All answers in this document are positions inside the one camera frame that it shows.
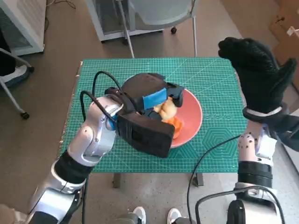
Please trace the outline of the black left hand blue tape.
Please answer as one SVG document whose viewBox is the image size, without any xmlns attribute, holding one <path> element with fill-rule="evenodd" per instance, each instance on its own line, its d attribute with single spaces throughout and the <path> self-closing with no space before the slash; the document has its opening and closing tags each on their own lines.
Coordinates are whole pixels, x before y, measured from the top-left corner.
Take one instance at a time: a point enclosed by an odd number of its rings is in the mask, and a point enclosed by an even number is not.
<svg viewBox="0 0 299 224">
<path fill-rule="evenodd" d="M 184 87 L 165 81 L 157 73 L 139 73 L 121 87 L 134 102 L 136 111 L 150 118 L 169 120 L 183 104 Z"/>
</svg>

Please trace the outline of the black knitted glove right hand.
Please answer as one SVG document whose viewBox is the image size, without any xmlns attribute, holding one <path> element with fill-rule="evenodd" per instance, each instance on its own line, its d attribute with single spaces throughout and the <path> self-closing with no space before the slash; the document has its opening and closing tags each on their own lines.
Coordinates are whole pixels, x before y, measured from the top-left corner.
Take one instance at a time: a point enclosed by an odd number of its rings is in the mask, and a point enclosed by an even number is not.
<svg viewBox="0 0 299 224">
<path fill-rule="evenodd" d="M 296 59 L 289 58 L 278 66 L 269 48 L 251 38 L 227 37 L 218 46 L 218 55 L 231 62 L 239 77 L 248 109 L 268 114 L 281 106 Z"/>
</svg>

